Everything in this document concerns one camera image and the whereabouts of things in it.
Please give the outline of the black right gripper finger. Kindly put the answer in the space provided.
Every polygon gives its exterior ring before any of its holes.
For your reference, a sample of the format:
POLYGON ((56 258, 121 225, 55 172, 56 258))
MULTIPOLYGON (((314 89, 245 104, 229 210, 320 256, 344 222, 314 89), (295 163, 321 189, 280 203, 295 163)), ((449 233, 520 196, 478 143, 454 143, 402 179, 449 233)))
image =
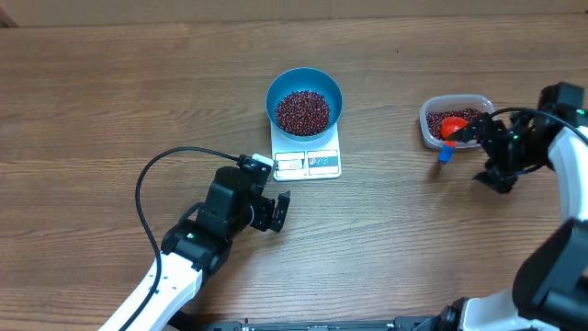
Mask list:
POLYGON ((492 117, 489 113, 483 113, 465 127, 454 131, 448 136, 448 139, 453 142, 467 143, 484 136, 486 131, 492 126, 492 117))
POLYGON ((486 169, 473 177, 500 194, 509 193, 518 179, 517 174, 504 174, 497 168, 486 169))

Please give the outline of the red scoop with blue handle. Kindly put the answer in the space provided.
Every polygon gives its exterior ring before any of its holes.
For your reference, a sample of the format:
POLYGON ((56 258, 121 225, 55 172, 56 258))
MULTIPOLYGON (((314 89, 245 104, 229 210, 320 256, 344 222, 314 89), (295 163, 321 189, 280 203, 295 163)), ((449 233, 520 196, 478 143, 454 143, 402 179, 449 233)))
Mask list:
POLYGON ((444 145, 437 158, 439 164, 444 165, 449 163, 456 150, 457 143, 449 139, 450 135, 465 128, 468 124, 469 122, 467 120, 454 116, 447 117, 441 121, 440 133, 444 140, 444 145))

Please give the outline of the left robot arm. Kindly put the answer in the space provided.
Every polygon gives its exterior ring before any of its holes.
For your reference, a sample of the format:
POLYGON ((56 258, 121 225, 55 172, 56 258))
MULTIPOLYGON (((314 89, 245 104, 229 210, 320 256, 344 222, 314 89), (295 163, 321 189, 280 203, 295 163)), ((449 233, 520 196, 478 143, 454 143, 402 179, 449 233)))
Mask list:
POLYGON ((261 155, 217 170, 206 199, 164 236, 160 258, 103 330, 161 330, 224 265, 235 236, 246 227, 280 232, 290 193, 262 196, 273 161, 261 155))

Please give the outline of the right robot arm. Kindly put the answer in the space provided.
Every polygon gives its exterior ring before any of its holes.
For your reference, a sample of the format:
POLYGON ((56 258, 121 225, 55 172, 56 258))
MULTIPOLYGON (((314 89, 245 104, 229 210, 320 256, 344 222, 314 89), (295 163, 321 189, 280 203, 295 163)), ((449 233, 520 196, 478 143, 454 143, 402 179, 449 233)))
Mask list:
POLYGON ((497 193, 542 167, 558 179, 560 226, 521 265, 508 290, 461 298, 422 330, 584 330, 587 327, 587 111, 580 86, 544 87, 535 108, 483 113, 447 133, 474 141, 488 159, 474 178, 497 193))

